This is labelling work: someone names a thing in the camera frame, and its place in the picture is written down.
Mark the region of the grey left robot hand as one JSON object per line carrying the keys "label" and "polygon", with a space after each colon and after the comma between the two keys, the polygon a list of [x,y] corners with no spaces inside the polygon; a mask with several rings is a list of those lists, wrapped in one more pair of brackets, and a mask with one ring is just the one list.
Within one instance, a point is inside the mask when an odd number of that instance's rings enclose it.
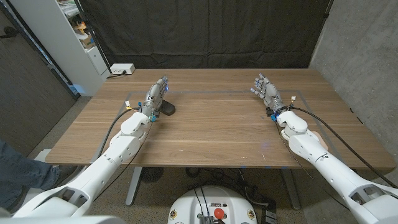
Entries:
{"label": "grey left robot hand", "polygon": [[158,117],[162,100],[168,89],[167,76],[163,76],[157,80],[146,93],[146,97],[141,106],[141,113],[144,113],[146,116],[154,115]]}

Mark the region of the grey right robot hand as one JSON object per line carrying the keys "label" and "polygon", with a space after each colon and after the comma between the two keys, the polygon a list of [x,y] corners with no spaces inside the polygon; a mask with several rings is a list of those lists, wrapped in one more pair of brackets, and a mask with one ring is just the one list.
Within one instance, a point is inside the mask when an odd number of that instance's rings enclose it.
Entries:
{"label": "grey right robot hand", "polygon": [[252,88],[251,92],[263,101],[268,117],[277,118],[286,111],[287,107],[284,105],[279,91],[267,77],[260,73],[259,77],[254,80],[254,86],[255,88]]}

